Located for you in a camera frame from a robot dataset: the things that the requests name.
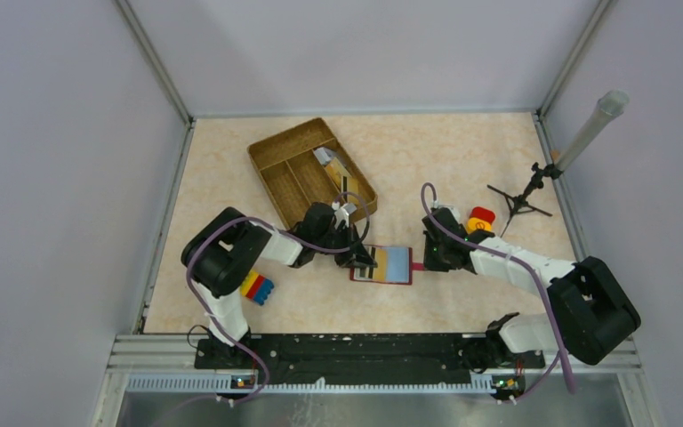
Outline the red leather card holder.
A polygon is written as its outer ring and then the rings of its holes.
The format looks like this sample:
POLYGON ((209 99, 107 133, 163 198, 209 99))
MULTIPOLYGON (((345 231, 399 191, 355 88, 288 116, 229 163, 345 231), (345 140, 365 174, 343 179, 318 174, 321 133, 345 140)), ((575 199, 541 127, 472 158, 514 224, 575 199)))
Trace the red leather card holder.
POLYGON ((413 248, 408 246, 380 246, 388 250, 388 268, 386 278, 382 282, 363 281, 356 278, 356 272, 362 268, 353 268, 350 270, 350 280, 354 282, 366 282, 387 285, 406 285, 413 283, 413 273, 415 271, 425 271, 421 262, 415 262, 413 259, 413 248))

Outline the brown woven divided tray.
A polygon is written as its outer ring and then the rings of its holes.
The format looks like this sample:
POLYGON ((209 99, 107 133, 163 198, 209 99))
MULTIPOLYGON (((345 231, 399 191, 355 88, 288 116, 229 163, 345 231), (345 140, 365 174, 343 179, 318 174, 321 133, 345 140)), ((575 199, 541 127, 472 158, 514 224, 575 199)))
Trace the brown woven divided tray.
POLYGON ((277 133, 247 148, 280 221, 290 228, 303 219, 314 202, 331 203, 344 191, 315 155, 330 149, 356 181, 351 191, 366 202, 370 214, 378 210, 378 196, 357 163, 320 117, 277 133))

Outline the gold credit card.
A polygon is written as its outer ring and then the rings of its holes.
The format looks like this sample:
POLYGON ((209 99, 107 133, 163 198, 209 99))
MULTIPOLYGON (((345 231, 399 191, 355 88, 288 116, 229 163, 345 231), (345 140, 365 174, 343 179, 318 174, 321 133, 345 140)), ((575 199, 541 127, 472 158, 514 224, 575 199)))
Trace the gold credit card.
POLYGON ((382 282, 386 278, 388 268, 388 250, 380 246, 369 246, 369 254, 376 262, 374 267, 357 270, 356 278, 363 281, 382 282))

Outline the grey credit cards stack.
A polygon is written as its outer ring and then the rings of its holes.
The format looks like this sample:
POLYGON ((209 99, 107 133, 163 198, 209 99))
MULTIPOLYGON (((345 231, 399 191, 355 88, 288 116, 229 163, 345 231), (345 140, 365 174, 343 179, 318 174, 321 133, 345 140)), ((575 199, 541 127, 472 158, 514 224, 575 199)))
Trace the grey credit cards stack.
POLYGON ((319 147, 313 150, 313 155, 322 166, 329 165, 337 158, 337 152, 327 147, 319 147))

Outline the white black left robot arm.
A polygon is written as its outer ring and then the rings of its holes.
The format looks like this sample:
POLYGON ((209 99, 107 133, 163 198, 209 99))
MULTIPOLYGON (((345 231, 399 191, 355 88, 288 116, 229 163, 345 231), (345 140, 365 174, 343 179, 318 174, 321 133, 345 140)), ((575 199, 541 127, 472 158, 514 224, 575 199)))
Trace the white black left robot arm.
POLYGON ((355 210, 351 203, 313 202, 299 222, 281 230, 227 207, 185 245, 185 280, 205 311, 216 357, 224 365, 240 367, 248 360, 244 338, 250 328, 242 300, 267 295, 269 284, 261 280, 256 291, 244 291, 243 284, 260 259, 299 269, 316 254, 330 254, 340 268, 376 266, 363 245, 366 232, 350 219, 355 210))

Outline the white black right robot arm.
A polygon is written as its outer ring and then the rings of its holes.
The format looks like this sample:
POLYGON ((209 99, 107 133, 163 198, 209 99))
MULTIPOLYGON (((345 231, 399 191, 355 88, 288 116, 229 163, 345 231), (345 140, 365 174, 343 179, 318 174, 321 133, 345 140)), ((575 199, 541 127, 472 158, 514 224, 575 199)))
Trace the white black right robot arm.
POLYGON ((531 350, 565 350, 586 365, 597 365, 642 325, 613 271, 597 257, 553 259, 490 231, 468 233, 447 207, 431 210, 422 222, 426 258, 436 262, 438 271, 498 278, 542 300, 543 314, 499 321, 498 334, 486 342, 488 359, 499 367, 531 350))

